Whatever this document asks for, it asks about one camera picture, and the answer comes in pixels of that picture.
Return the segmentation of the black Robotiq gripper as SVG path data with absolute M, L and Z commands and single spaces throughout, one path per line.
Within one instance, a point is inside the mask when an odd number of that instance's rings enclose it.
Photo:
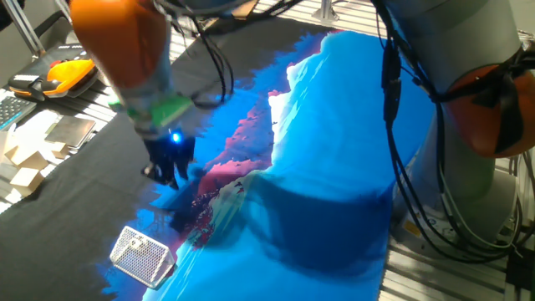
M 163 182 L 174 190 L 179 189 L 175 171 L 187 178 L 187 169 L 194 159 L 195 137 L 184 136 L 180 131 L 171 132 L 157 140 L 144 140 L 150 163 L 140 173 L 155 182 Z

